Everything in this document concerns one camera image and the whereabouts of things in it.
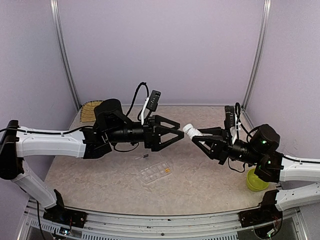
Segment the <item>small white bottle cap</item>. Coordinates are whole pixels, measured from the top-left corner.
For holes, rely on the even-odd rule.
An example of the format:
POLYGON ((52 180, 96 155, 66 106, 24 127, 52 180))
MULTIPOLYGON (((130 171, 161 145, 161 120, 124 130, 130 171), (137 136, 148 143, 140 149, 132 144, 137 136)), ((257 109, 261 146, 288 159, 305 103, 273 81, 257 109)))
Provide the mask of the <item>small white bottle cap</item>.
POLYGON ((194 126, 191 124, 191 123, 188 123, 188 124, 186 124, 183 128, 182 128, 182 130, 185 132, 185 133, 187 133, 187 132, 189 132, 189 131, 193 131, 194 130, 194 126))

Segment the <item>clear plastic pill organizer box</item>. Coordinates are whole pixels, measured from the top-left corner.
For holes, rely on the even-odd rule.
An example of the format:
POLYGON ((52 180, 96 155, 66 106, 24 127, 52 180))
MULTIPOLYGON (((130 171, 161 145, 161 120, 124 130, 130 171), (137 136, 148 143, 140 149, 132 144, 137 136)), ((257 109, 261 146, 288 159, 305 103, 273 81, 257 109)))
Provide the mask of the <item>clear plastic pill organizer box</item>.
POLYGON ((164 158, 159 154, 146 153, 134 159, 134 166, 138 172, 140 180, 144 184, 150 184, 159 179, 167 177, 173 170, 164 158))

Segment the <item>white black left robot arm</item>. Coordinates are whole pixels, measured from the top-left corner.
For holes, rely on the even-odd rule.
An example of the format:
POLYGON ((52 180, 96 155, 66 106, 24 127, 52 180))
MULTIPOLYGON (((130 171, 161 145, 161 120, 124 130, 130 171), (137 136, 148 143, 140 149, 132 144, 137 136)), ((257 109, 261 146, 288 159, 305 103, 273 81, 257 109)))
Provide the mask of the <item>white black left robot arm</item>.
POLYGON ((0 177, 15 182, 36 199, 57 221, 70 218, 61 194, 49 188, 24 162, 29 156, 69 156, 99 159, 115 149, 118 143, 143 143, 146 149, 159 152, 181 140, 184 133, 180 124, 160 115, 132 121, 123 113, 121 102, 111 98, 93 110, 93 126, 82 126, 69 131, 37 130, 11 120, 0 141, 0 177))

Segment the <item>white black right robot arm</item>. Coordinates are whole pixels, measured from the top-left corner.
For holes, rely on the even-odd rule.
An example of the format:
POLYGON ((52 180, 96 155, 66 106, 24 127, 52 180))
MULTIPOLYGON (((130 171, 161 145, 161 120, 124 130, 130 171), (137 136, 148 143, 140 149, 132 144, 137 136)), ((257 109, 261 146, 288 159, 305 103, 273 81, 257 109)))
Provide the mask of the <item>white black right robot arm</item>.
POLYGON ((223 165, 230 159, 254 166, 255 175, 264 182, 309 183, 289 190, 267 191, 255 212, 260 222, 268 221, 276 210, 282 212, 320 201, 319 159, 278 152, 280 135, 268 124, 260 125, 248 142, 233 136, 230 129, 220 127, 195 129, 188 136, 211 160, 218 160, 223 165))

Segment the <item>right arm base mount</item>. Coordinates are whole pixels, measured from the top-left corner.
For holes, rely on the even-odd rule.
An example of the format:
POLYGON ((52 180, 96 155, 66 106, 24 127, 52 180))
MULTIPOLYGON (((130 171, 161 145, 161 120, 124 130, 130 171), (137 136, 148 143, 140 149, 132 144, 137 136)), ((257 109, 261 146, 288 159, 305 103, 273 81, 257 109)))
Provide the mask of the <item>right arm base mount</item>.
POLYGON ((276 207, 278 192, 277 189, 267 191, 258 208, 240 211, 238 216, 241 227, 251 227, 274 221, 276 218, 281 219, 283 212, 276 207))

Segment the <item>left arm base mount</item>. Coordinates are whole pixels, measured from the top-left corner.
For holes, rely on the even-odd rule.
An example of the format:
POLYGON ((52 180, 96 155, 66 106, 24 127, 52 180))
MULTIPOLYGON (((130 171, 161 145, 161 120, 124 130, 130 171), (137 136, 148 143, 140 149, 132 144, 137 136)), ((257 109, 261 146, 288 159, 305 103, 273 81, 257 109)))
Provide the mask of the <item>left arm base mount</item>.
POLYGON ((66 208, 62 195, 53 190, 56 197, 56 203, 50 208, 44 209, 43 218, 55 223, 68 225, 69 227, 84 228, 88 214, 84 211, 66 208))

